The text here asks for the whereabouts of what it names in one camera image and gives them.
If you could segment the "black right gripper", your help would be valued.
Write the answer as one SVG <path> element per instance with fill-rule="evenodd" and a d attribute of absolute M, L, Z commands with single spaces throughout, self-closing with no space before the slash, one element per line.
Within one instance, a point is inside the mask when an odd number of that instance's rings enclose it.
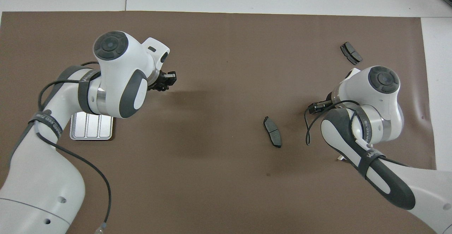
<path fill-rule="evenodd" d="M 317 103 L 310 104 L 309 114 L 315 114 L 318 112 L 323 112 L 326 108 L 329 106 L 332 106 L 333 102 L 332 100 L 325 100 Z"/>

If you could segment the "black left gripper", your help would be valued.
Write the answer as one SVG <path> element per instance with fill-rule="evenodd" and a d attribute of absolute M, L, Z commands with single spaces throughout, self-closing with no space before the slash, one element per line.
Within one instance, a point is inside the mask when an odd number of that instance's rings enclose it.
<path fill-rule="evenodd" d="M 159 73 L 158 78 L 154 83 L 148 86 L 148 91 L 156 90 L 156 91 L 167 91 L 171 86 L 175 84 L 175 82 L 168 82 L 170 80 L 176 80 L 177 75 L 175 71 L 171 71 L 168 73 L 161 72 Z"/>

